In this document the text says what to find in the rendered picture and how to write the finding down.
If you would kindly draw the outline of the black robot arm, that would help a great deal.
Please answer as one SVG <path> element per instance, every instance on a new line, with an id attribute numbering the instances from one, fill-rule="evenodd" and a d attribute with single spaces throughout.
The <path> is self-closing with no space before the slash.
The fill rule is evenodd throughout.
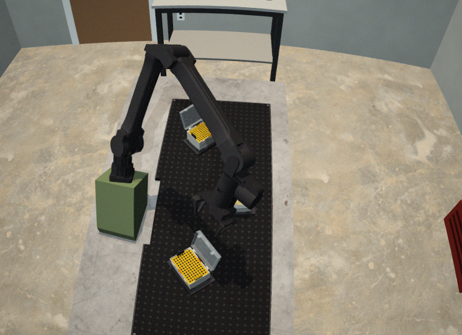
<path id="1" fill-rule="evenodd" d="M 146 44 L 144 51 L 145 61 L 127 115 L 121 128 L 111 139 L 110 146 L 114 156 L 109 181 L 132 183 L 135 168 L 131 155 L 141 152 L 144 147 L 145 131 L 142 123 L 161 69 L 164 67 L 170 69 L 180 82 L 211 133 L 225 163 L 217 186 L 221 192 L 234 194 L 226 209 L 233 207 L 237 200 L 249 210 L 253 209 L 264 192 L 264 188 L 247 172 L 248 168 L 255 164 L 255 153 L 216 101 L 196 69 L 196 59 L 188 47 Z"/>

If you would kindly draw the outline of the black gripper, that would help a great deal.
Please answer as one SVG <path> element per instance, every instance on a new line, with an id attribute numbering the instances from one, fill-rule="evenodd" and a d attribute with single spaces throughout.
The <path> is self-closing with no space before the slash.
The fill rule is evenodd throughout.
<path id="1" fill-rule="evenodd" d="M 233 215 L 237 211 L 234 207 L 226 209 L 233 195 L 234 194 L 227 194 L 223 191 L 221 192 L 216 185 L 214 189 L 199 192 L 197 195 L 192 197 L 195 216 L 201 212 L 206 203 L 211 207 L 209 212 L 220 222 L 216 236 L 219 236 L 227 228 L 238 222 L 235 217 L 226 218 L 227 215 Z M 198 209 L 198 203 L 200 202 L 201 204 Z"/>

